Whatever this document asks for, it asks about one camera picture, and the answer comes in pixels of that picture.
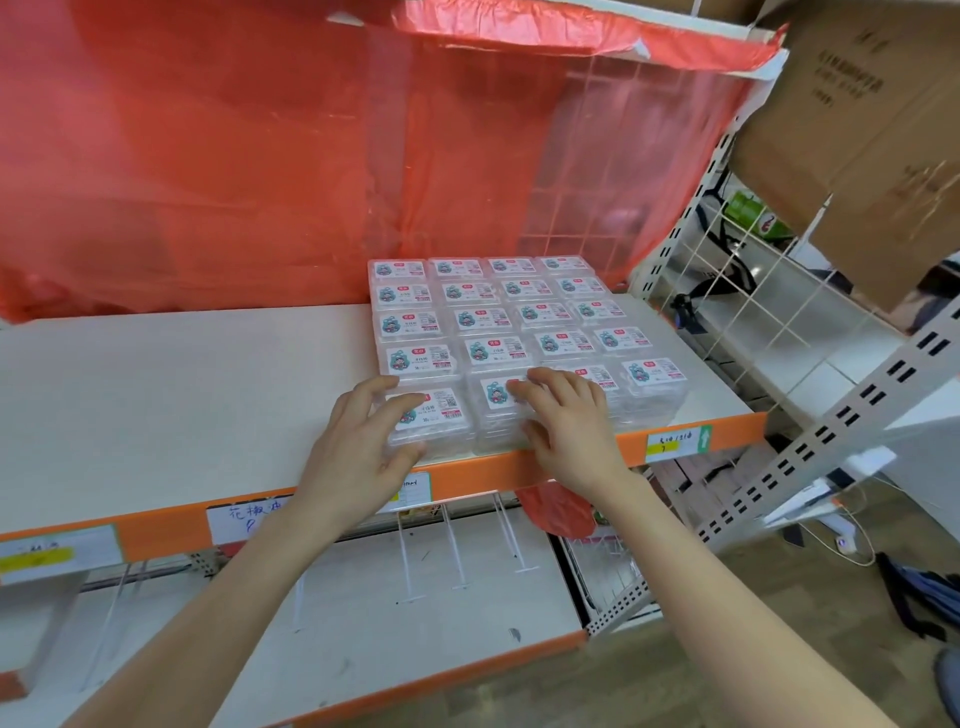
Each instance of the orange shelf edge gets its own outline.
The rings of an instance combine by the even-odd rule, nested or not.
[[[316,726],[329,725],[348,718],[362,716],[396,703],[424,697],[433,692],[478,680],[481,677],[496,674],[511,667],[519,667],[537,659],[576,649],[586,641],[586,630],[577,630],[568,635],[555,637],[552,640],[544,640],[541,643],[504,652],[486,660],[479,660],[469,665],[438,672],[435,675],[398,685],[395,688],[372,692],[369,695],[362,695],[343,703],[331,705],[328,708],[321,708],[319,711],[308,713],[305,716],[298,716],[276,723],[269,728],[280,728],[287,725],[293,726],[293,728],[316,728]]]
[[[623,453],[626,463],[630,467],[634,467],[644,463],[647,436],[653,432],[713,425],[710,449],[720,450],[759,442],[763,438],[765,424],[765,412],[752,412],[721,420],[625,432],[617,435],[617,444],[620,446],[620,451]],[[497,455],[473,457],[468,460],[453,460],[414,468],[414,470],[416,472],[430,472],[434,500],[450,500],[451,498],[467,497],[490,491],[512,491],[517,488],[536,485],[546,479],[546,474],[529,450],[514,450]],[[210,506],[263,497],[286,496],[293,492],[293,488],[281,488],[141,513],[123,514],[93,521],[61,523],[2,534],[0,535],[0,541],[112,524],[116,529],[117,539],[128,562],[156,559],[177,553],[189,553],[213,548],[209,526],[206,521],[206,509]]]

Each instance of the floor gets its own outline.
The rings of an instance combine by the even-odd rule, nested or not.
[[[912,500],[879,483],[867,493],[870,503],[858,518],[877,549],[914,566],[960,571],[960,545]],[[848,497],[854,512],[861,496]],[[764,539],[731,551],[724,561],[899,726],[952,725],[931,676],[940,644],[902,627],[876,568],[847,564],[809,537],[803,549],[778,537]],[[341,725],[726,728],[734,723],[668,625],[658,620]]]

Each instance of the yellow sticker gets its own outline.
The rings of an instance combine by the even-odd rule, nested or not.
[[[669,443],[654,443],[653,445],[647,446],[647,456],[650,455],[660,455],[664,452],[673,452],[674,450],[680,449],[680,441],[674,440]]]
[[[0,556],[0,574],[64,564],[72,558],[73,548],[70,546],[48,548],[45,551],[15,553],[13,556]]]

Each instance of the right hand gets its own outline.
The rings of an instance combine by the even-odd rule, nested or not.
[[[537,461],[571,491],[602,504],[631,475],[616,446],[607,396],[572,372],[537,367],[527,377],[508,382],[507,389],[540,418],[523,423]]]

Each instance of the stack of boxes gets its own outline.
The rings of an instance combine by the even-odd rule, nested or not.
[[[519,447],[532,412],[507,391],[530,367],[575,372],[607,394],[619,430],[668,425],[686,377],[633,326],[578,256],[430,258],[370,263],[382,374],[428,400],[404,416],[392,446],[430,456]]]

